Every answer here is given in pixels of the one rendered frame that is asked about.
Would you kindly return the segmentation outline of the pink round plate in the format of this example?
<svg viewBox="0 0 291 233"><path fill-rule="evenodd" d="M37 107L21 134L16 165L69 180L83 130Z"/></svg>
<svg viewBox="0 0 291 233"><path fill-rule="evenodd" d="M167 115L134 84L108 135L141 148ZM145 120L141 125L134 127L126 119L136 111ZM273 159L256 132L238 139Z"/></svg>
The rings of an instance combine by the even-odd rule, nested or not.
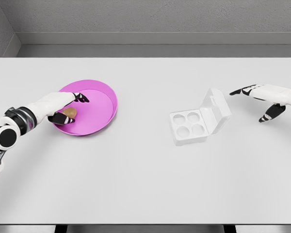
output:
<svg viewBox="0 0 291 233"><path fill-rule="evenodd" d="M54 126L69 135L89 135L106 127L114 118L118 99L114 90L107 84L97 80L80 80L60 89L61 92L80 92L88 99L88 103L72 102L68 107L77 110L75 122Z"/></svg>

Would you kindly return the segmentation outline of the brown egg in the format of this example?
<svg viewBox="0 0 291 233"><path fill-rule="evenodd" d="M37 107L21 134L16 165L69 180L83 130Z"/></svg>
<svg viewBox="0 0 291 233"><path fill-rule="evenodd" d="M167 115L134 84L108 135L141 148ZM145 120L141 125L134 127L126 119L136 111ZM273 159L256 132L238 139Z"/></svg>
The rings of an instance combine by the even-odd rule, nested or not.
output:
<svg viewBox="0 0 291 233"><path fill-rule="evenodd" d="M62 110L62 113L69 118L75 118L77 115L77 110L73 107L68 107Z"/></svg>

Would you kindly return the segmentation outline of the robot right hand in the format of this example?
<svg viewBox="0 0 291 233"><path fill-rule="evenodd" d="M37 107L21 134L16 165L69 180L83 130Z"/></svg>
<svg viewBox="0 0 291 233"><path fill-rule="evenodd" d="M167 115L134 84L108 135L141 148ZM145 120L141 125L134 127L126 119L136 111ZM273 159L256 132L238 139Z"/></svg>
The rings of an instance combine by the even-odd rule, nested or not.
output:
<svg viewBox="0 0 291 233"><path fill-rule="evenodd" d="M286 110L287 105L291 106L291 89L271 84L246 86L230 92L229 95L246 95L254 99L273 103L259 119L260 123L277 118Z"/></svg>

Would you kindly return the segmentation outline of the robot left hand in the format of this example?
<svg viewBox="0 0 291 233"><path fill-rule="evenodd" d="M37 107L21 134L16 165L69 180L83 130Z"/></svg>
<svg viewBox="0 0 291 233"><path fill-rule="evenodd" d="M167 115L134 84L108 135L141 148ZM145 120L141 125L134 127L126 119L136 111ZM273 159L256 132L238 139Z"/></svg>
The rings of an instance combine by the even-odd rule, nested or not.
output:
<svg viewBox="0 0 291 233"><path fill-rule="evenodd" d="M35 114L37 123L39 124L45 117L48 117L49 121L54 124L74 123L75 119L58 112L73 101L84 103L89 102L89 99L82 93L73 92L53 92L46 95L36 103L39 111Z"/></svg>

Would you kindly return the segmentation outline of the white egg box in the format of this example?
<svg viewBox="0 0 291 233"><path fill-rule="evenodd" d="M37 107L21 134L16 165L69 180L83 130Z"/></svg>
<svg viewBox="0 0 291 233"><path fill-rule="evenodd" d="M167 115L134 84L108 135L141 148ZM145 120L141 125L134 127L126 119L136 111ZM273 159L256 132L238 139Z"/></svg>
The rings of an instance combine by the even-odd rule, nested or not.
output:
<svg viewBox="0 0 291 233"><path fill-rule="evenodd" d="M230 116L231 110L224 94L216 88L209 89L198 109L169 114L175 145L205 142L224 127Z"/></svg>

